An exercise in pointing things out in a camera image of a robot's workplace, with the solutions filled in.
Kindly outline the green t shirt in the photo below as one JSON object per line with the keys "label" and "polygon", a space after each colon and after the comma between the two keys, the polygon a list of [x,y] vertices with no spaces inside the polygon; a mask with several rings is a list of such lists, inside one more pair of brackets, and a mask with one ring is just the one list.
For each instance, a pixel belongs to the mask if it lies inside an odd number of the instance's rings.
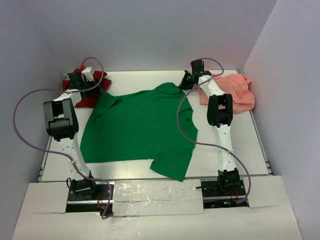
{"label": "green t shirt", "polygon": [[84,161],[151,160],[150,169],[183,181],[198,130],[185,93],[174,83],[127,95],[101,96],[84,129]]}

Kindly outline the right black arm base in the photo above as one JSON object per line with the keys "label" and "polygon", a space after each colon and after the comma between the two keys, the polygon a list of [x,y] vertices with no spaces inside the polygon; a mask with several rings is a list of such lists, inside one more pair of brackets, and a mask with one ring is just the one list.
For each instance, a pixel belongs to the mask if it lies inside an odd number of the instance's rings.
{"label": "right black arm base", "polygon": [[201,190],[204,209],[249,207],[247,200],[237,203],[246,195],[243,180],[224,189],[219,187],[217,180],[202,180],[195,188]]}

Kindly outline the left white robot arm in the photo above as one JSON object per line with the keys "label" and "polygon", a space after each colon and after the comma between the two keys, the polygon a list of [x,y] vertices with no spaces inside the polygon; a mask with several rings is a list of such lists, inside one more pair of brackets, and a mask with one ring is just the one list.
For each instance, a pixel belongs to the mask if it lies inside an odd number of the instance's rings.
{"label": "left white robot arm", "polygon": [[98,187],[81,154],[75,106],[83,100],[97,100],[104,93],[105,76],[105,72],[92,67],[77,69],[66,75],[61,96],[43,103],[46,131],[60,145],[62,155],[69,162],[66,180],[69,193],[85,200],[93,199]]}

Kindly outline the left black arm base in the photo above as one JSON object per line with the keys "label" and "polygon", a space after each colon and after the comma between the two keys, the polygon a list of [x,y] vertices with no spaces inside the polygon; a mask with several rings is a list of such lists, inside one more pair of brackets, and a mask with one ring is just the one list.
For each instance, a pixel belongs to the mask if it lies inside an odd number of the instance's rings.
{"label": "left black arm base", "polygon": [[67,213],[96,212],[101,217],[113,215],[113,200],[111,191],[113,185],[96,183],[87,179],[66,179],[68,196],[65,211]]}

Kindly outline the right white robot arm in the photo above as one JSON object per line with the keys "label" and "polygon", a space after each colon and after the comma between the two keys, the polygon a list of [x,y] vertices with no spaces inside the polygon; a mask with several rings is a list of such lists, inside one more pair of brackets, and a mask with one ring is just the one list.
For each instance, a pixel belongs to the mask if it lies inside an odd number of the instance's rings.
{"label": "right white robot arm", "polygon": [[[188,90],[182,98],[176,112],[176,123],[180,133],[188,141],[202,146],[219,148],[217,190],[227,196],[240,184],[240,175],[236,165],[238,158],[234,155],[231,141],[231,123],[233,121],[233,97],[225,93],[214,81],[215,75],[205,70],[204,58],[190,62],[191,70],[185,71],[179,85],[181,90]],[[216,144],[202,143],[190,139],[180,126],[180,110],[187,96],[197,88],[201,88],[208,97],[207,122],[215,134]]]}

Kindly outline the red t shirt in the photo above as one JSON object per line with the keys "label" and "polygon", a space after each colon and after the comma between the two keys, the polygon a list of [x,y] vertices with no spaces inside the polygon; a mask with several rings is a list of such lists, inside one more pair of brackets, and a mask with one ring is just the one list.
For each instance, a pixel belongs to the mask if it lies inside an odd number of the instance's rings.
{"label": "red t shirt", "polygon": [[[102,71],[95,70],[93,73],[94,77],[94,83],[98,83],[102,75]],[[83,93],[85,96],[83,99],[75,105],[75,108],[94,108],[99,100],[99,98],[108,90],[108,88],[111,86],[112,81],[110,79],[107,79],[107,73],[103,73],[103,79],[100,83],[99,87],[87,91]],[[70,80],[65,77],[65,79],[62,81],[62,90],[66,91],[70,88]]]}

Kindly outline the salmon pink t shirt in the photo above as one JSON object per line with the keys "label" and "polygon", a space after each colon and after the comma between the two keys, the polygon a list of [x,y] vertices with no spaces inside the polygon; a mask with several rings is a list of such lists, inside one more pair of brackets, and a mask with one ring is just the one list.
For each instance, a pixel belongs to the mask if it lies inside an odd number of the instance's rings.
{"label": "salmon pink t shirt", "polygon": [[232,95],[234,114],[250,111],[255,107],[255,96],[249,90],[252,81],[246,75],[217,76],[214,81],[222,91]]}

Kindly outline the silver tape sheet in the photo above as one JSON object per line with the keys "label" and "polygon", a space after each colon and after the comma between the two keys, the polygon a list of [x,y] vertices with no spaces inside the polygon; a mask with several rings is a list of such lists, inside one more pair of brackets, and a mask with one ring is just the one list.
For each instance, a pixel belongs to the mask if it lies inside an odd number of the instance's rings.
{"label": "silver tape sheet", "polygon": [[199,215],[204,213],[199,179],[117,181],[112,212],[116,217]]}

